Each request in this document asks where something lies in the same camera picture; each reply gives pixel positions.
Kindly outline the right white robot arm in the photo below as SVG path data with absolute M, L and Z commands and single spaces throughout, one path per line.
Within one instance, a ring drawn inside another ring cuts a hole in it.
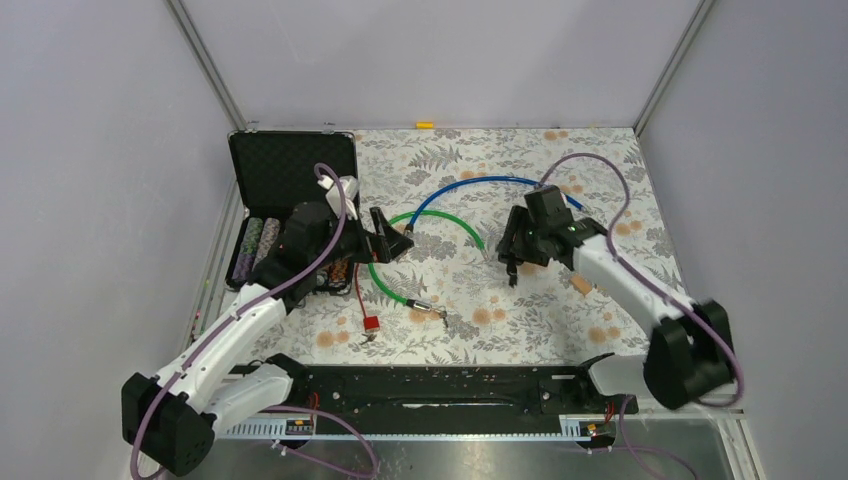
M 575 402 L 597 412 L 613 396 L 651 396 L 669 410 L 704 404 L 706 395 L 742 383 L 731 357 L 726 310 L 697 302 L 663 285 L 616 250 L 609 232 L 591 218 L 577 219 L 555 187 L 542 187 L 511 208 L 497 258 L 510 286 L 523 264 L 555 261 L 606 291 L 640 326 L 649 345 L 642 355 L 608 355 L 589 361 L 573 386 Z

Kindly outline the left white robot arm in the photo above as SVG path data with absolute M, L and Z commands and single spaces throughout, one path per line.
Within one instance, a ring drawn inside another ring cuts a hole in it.
M 133 374 L 121 389 L 122 435 L 131 444 L 130 471 L 141 476 L 145 454 L 177 476 L 193 471 L 216 438 L 269 407 L 296 411 L 309 401 L 307 368 L 282 356 L 225 384 L 238 360 L 317 286 L 317 272 L 342 260 L 390 263 L 413 240 L 370 210 L 374 231 L 324 202 L 295 207 L 267 256 L 222 316 L 155 375 Z

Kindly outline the blue cable lock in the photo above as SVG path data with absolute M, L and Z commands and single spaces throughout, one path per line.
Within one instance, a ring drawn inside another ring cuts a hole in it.
M 506 175 L 482 176 L 482 177 L 475 177 L 475 178 L 471 178 L 471 179 L 459 180 L 459 181 L 450 183 L 450 184 L 436 190 L 434 193 L 430 194 L 418 206 L 418 208 L 412 213 L 412 216 L 410 217 L 410 221 L 408 223 L 408 226 L 404 228 L 404 235 L 406 237 L 411 237 L 413 235 L 414 227 L 415 227 L 415 224 L 416 224 L 418 218 L 423 214 L 424 210 L 432 202 L 434 202 L 437 198 L 439 198 L 440 196 L 442 196 L 442 195 L 444 195 L 444 194 L 446 194 L 450 191 L 456 190 L 460 187 L 478 184 L 478 183 L 515 183 L 515 184 L 522 184 L 522 185 L 528 185 L 528 186 L 536 186 L 537 185 L 537 182 L 534 181 L 534 180 L 531 180 L 531 179 L 515 177 L 515 176 L 506 176 Z

